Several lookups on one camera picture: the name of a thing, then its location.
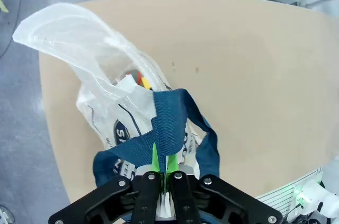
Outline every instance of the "white slatted panel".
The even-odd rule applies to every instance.
[[[319,180],[321,179],[321,175],[322,175],[322,167],[293,181],[292,183],[289,183],[267,194],[261,195],[257,197],[257,199],[269,205],[270,207],[275,208],[276,210],[280,211],[282,215],[285,216],[290,210],[291,201],[293,198],[295,187],[300,184],[304,184],[306,181],[310,179]]]

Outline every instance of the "white robot part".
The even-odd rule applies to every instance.
[[[299,203],[301,206],[296,211],[302,215],[318,211],[328,218],[339,216],[339,196],[324,189],[314,180],[307,182],[296,195],[296,204]]]

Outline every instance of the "yellow object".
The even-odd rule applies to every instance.
[[[8,9],[6,8],[2,0],[0,0],[0,10],[2,10],[5,13],[8,13]]]
[[[151,89],[151,85],[149,81],[146,79],[146,77],[141,78],[142,84],[144,85],[144,88],[146,89]]]

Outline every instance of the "gray floor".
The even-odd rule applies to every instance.
[[[82,1],[22,0],[19,21],[49,4]],[[19,6],[19,0],[4,2],[10,14],[0,12],[0,55]],[[49,140],[38,61],[36,51],[16,43],[0,59],[0,205],[18,224],[46,224],[69,203]]]

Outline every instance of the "oval logo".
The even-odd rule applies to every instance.
[[[115,143],[117,145],[124,143],[130,139],[127,128],[119,120],[115,122],[113,130]]]

